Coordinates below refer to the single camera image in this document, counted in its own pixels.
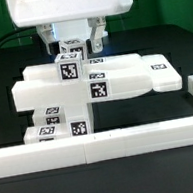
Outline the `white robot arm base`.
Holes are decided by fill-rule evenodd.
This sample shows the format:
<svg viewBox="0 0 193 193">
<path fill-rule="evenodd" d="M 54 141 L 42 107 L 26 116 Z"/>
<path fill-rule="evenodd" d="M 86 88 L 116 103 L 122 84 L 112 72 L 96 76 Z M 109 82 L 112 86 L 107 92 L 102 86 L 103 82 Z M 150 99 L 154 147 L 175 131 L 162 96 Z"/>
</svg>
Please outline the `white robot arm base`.
<svg viewBox="0 0 193 193">
<path fill-rule="evenodd" d="M 59 22 L 53 24 L 53 35 L 58 42 L 66 41 L 67 39 L 81 39 L 84 40 L 86 43 L 86 48 L 92 51 L 90 36 L 91 36 L 91 28 L 88 26 L 88 19 L 78 20 L 78 21 L 71 21 L 71 22 Z M 102 37 L 102 44 L 103 38 L 108 35 L 108 32 L 104 31 L 104 35 Z"/>
</svg>

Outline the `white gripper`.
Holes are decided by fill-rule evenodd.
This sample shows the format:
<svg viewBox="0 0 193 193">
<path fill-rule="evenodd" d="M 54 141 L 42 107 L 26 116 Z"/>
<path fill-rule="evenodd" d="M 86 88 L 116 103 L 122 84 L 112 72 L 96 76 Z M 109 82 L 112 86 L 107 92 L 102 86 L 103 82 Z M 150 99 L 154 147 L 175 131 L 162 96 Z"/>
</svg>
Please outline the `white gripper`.
<svg viewBox="0 0 193 193">
<path fill-rule="evenodd" d="M 103 50 L 102 37 L 106 28 L 104 16 L 129 11 L 133 0 L 5 0 L 11 19 L 18 27 L 37 26 L 38 36 L 49 55 L 59 53 L 52 23 L 88 19 L 93 53 Z"/>
</svg>

